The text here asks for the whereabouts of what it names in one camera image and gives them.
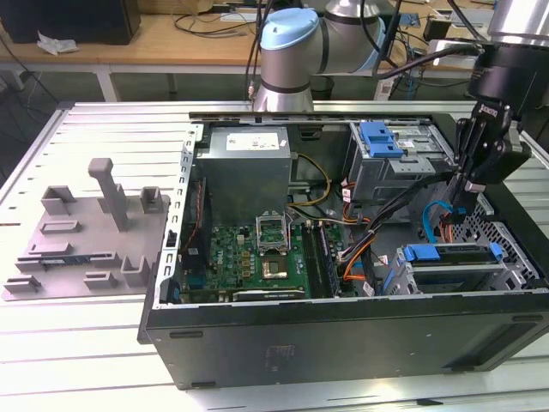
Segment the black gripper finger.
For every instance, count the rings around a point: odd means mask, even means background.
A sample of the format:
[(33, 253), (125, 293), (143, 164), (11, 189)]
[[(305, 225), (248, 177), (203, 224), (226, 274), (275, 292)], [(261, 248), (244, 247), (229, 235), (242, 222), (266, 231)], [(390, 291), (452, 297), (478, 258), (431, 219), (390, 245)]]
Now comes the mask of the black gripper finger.
[(477, 197), (484, 190), (484, 185), (473, 183), (463, 173), (457, 173), (449, 182), (445, 198), (453, 209), (464, 209), (466, 214), (472, 214), (476, 207)]

